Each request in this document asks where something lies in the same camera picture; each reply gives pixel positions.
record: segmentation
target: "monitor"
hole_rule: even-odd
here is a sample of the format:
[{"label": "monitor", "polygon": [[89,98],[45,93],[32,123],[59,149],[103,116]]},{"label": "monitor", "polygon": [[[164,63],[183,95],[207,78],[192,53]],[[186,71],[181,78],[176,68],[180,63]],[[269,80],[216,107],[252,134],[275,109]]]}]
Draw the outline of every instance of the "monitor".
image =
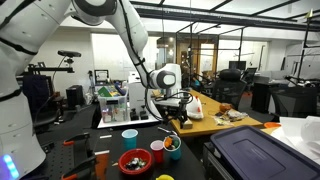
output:
[{"label": "monitor", "polygon": [[229,61],[229,69],[246,70],[247,61]]}]

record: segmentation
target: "cup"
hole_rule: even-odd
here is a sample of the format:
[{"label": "cup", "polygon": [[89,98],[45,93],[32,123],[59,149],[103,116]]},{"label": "cup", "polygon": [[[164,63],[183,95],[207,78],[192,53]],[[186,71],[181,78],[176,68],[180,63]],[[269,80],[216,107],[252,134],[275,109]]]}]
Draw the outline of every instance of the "cup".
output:
[{"label": "cup", "polygon": [[137,147],[137,135],[138,135],[137,130],[127,129],[123,131],[121,135],[124,140],[124,148],[126,151]]},{"label": "cup", "polygon": [[[166,139],[170,137],[172,139],[173,142],[177,141],[179,144],[177,147],[175,147],[175,149],[168,149],[165,145],[165,142],[166,142]],[[170,153],[170,158],[173,159],[173,160],[179,160],[181,158],[181,149],[180,149],[180,146],[181,146],[181,139],[176,136],[176,135],[170,135],[170,136],[167,136],[164,141],[163,141],[163,147],[166,151],[168,151]]]},{"label": "cup", "polygon": [[161,140],[153,141],[150,144],[150,148],[152,149],[152,153],[156,163],[162,163],[163,162],[163,141]]}]

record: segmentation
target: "blue cup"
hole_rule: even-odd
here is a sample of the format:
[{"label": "blue cup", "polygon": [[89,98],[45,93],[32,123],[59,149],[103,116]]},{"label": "blue cup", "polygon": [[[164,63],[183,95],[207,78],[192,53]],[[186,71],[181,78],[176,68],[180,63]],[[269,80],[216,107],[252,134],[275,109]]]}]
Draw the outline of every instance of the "blue cup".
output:
[{"label": "blue cup", "polygon": [[124,139],[123,143],[126,151],[137,147],[137,135],[138,135],[137,130],[127,129],[123,131],[121,135]]},{"label": "blue cup", "polygon": [[170,149],[167,149],[164,145],[164,148],[166,151],[168,151],[170,153],[170,158],[173,159],[173,160],[179,160],[181,158],[181,149],[180,149],[180,146],[181,146],[181,139],[176,136],[176,135],[170,135],[170,137],[175,140],[175,141],[178,141],[179,142],[179,146],[173,150],[170,150]]}]

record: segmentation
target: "red cup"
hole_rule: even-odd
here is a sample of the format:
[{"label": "red cup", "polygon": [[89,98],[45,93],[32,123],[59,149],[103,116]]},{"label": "red cup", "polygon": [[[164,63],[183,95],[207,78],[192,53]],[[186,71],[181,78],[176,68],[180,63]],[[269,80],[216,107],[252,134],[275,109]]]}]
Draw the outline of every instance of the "red cup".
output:
[{"label": "red cup", "polygon": [[153,157],[156,163],[163,162],[163,141],[156,140],[150,144],[150,148],[152,149]]}]

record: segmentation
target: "paper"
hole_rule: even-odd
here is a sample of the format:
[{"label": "paper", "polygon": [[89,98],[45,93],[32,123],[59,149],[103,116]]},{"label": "paper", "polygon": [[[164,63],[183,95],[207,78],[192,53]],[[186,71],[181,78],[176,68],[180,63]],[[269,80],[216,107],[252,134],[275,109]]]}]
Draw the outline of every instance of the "paper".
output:
[{"label": "paper", "polygon": [[280,117],[280,124],[271,135],[320,164],[320,118]]}]

